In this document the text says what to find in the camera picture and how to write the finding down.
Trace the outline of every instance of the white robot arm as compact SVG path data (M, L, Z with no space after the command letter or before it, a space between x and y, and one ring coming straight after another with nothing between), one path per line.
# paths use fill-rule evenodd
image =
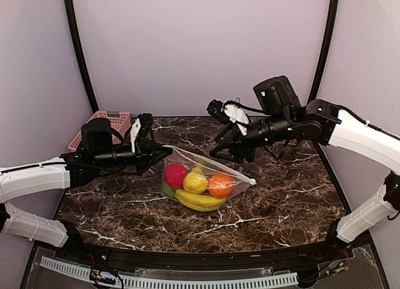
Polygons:
M139 115L131 144L113 145L112 134L121 142L124 138L111 129L109 120L94 119L82 127L82 143L77 152L31 165L0 168L0 232L46 242L55 247L62 247L71 235L79 236L67 221L38 217L9 201L41 191L79 187L100 176L100 171L141 175L172 153L170 148L145 138L151 132L152 121L150 114ZM127 166L135 166L136 171L125 173L115 170Z
M351 110L323 100L302 107L285 76L254 87L262 111L234 101L212 101L207 110L227 125L216 137L211 156L242 163L254 161L258 147L281 140L311 139L322 145L344 148L376 161L391 172L378 191L334 227L335 246L346 246L383 218L400 210L400 138L362 120ZM267 117L247 122L241 108ZM228 150L228 155L221 151Z

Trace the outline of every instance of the plastic bag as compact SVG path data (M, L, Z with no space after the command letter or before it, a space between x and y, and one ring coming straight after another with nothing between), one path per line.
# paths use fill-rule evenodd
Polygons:
M161 193L200 212L214 211L251 185L249 178L223 164L175 146L164 159Z

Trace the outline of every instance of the toy fruit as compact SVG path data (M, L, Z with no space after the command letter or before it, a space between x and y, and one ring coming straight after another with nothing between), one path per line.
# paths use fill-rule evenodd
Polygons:
M226 198L233 190L233 180L229 175L216 173L208 182L208 191L213 197Z
M183 188L193 194L201 194L207 189L208 180L203 171L196 167L183 180Z
M225 198L215 198L208 195L192 194L185 190L176 190L176 199L190 209L209 212L218 209L225 201Z
M175 197L175 191L172 190L172 189L168 186L168 184L167 184L166 181L163 181L163 183L162 183L162 190L164 191L164 193L165 193L166 196L168 196L168 197L173 197L173 198Z
M171 189L183 187L183 180L188 175L184 166L179 164L169 164L164 169L165 180Z

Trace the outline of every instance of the marble table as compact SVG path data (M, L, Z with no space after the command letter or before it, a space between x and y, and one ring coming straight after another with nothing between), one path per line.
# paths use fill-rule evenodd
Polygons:
M212 118L155 118L159 143L208 156L221 125ZM278 153L283 144L271 149ZM292 142L277 160L263 149L243 165L257 180L219 211L195 212L160 193L164 163L143 176L107 176L68 191L56 219L73 222L87 243L130 250L227 253L323 241L345 215L313 144Z

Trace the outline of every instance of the pink basket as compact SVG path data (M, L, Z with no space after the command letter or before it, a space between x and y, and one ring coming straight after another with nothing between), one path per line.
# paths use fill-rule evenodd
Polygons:
M111 122L111 127L114 128L118 133L122 136L125 135L125 132L131 127L131 114L129 112L117 112L118 114L111 114L112 112L107 111L97 111L91 116L88 122L94 118L107 118ZM75 136L72 142L68 145L68 149L70 152L75 152L76 148L80 144L82 140L81 132ZM120 140L112 136L112 143L118 144Z

